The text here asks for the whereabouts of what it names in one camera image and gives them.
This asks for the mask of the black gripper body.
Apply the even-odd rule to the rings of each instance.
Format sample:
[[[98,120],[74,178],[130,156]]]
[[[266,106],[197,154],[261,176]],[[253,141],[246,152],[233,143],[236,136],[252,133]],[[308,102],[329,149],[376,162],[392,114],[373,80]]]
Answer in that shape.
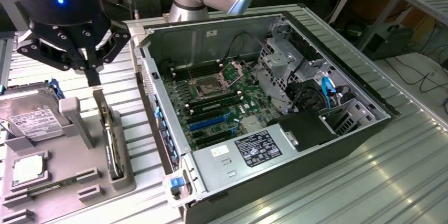
[[[69,34],[80,44],[80,36],[90,34],[94,50],[102,38],[93,34],[93,21],[110,20],[105,14],[101,0],[20,0],[29,16],[29,30],[44,43],[57,47],[57,34]]]

